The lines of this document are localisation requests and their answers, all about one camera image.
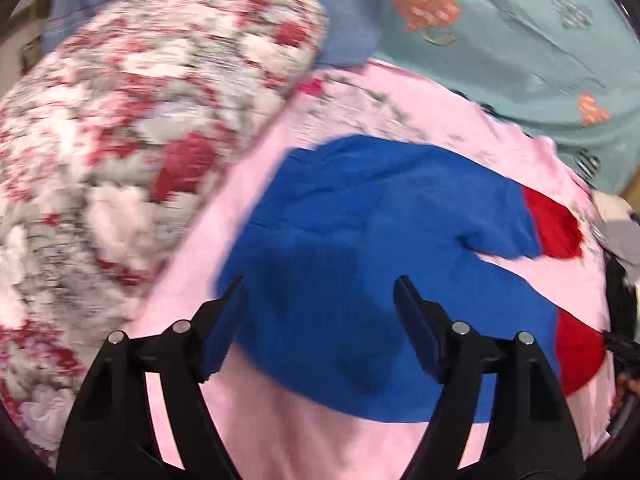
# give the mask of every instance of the floral pillow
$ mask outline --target floral pillow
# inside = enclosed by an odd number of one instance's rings
[[[0,102],[0,400],[43,459],[325,22],[315,0],[118,0]]]

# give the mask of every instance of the red cuff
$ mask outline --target red cuff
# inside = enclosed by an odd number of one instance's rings
[[[591,381],[600,370],[605,354],[604,336],[558,307],[556,357],[565,396]]]
[[[582,233],[575,216],[563,205],[529,187],[524,201],[536,225],[542,253],[552,258],[582,256]]]

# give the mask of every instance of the bed sheet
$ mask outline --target bed sheet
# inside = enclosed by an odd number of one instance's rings
[[[226,255],[291,147],[313,148],[353,132],[437,144],[569,207],[584,235],[582,258],[483,257],[523,276],[588,325],[608,328],[602,252],[590,231],[593,204],[556,157],[553,142],[524,136],[519,127],[495,121],[426,78],[371,61],[357,72],[315,71],[301,85],[261,144],[230,172],[154,288],[146,312],[128,327],[129,334],[161,332],[211,299],[211,284]],[[148,390],[162,455],[179,465],[158,378],[149,377]],[[613,392],[608,358],[590,384],[568,399],[585,455],[604,440]],[[278,386],[236,346],[222,370],[202,385],[202,393],[245,480],[394,480],[426,427],[363,420],[315,404]],[[486,429],[487,424],[474,425],[461,466],[478,460]]]

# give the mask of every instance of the pink blanket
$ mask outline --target pink blanket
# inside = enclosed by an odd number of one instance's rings
[[[553,142],[529,139],[517,126],[498,123],[428,79],[370,62],[359,73],[316,71],[301,86],[264,141],[233,168],[129,335],[161,332],[211,299],[216,273],[288,149],[312,148],[354,132],[443,146],[568,206],[584,234],[582,258],[488,259],[523,276],[590,326],[608,327],[602,253],[589,229],[593,205],[556,157]],[[162,456],[180,465],[155,376],[149,377],[148,390]],[[607,360],[591,383],[568,399],[585,455],[604,439],[613,391]],[[202,393],[245,480],[395,480],[426,426],[372,422],[319,406],[278,386],[235,347]],[[474,426],[461,465],[478,460],[486,429],[487,424]]]

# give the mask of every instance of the floral fabric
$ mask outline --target floral fabric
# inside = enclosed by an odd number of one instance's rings
[[[315,0],[118,0],[0,103],[0,400],[44,460],[324,29]]]

